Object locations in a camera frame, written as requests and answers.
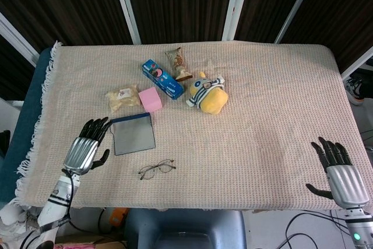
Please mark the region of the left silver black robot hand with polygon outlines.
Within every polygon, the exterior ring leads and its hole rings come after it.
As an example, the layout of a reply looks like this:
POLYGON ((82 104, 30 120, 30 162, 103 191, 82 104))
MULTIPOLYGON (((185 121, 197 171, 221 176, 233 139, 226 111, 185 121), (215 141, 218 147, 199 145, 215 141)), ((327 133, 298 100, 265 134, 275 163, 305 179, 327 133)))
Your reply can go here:
POLYGON ((109 149, 106 149, 98 160, 95 160, 95 157, 111 124, 108 117, 91 119, 85 123, 79 136, 71 144, 65 158, 64 173, 82 176, 107 161, 110 155, 109 149))

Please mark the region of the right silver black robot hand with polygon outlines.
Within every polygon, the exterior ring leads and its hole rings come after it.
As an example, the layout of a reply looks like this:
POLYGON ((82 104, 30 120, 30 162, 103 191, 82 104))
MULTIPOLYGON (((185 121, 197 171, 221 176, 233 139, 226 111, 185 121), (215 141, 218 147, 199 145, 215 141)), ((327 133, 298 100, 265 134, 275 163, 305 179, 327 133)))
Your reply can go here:
POLYGON ((320 190, 312 184, 305 186, 313 194, 333 200, 343 209, 362 208, 370 199, 362 176, 352 164, 346 148, 336 142, 318 138, 319 143, 311 142, 326 174, 330 190, 320 190))

